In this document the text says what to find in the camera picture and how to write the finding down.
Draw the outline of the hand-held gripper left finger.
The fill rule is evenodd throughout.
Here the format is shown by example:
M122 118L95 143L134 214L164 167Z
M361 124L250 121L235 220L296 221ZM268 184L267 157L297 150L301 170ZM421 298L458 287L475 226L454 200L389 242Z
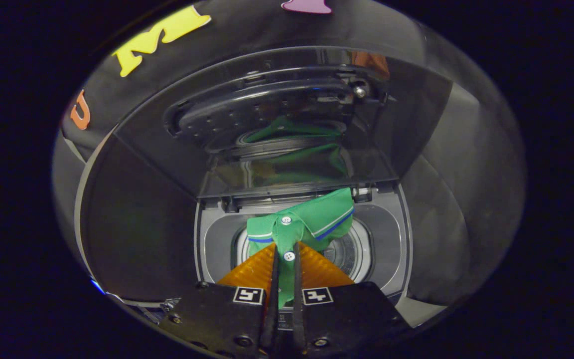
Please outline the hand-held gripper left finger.
M274 244L220 282L198 282L160 321L174 338L221 357L270 357L278 325L280 257Z

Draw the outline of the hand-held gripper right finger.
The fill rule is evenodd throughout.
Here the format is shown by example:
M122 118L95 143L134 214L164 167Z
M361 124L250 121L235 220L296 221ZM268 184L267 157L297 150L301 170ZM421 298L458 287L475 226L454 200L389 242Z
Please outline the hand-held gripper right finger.
M351 282L305 244L295 244L293 251L293 343L298 355L368 355L412 333L374 282Z

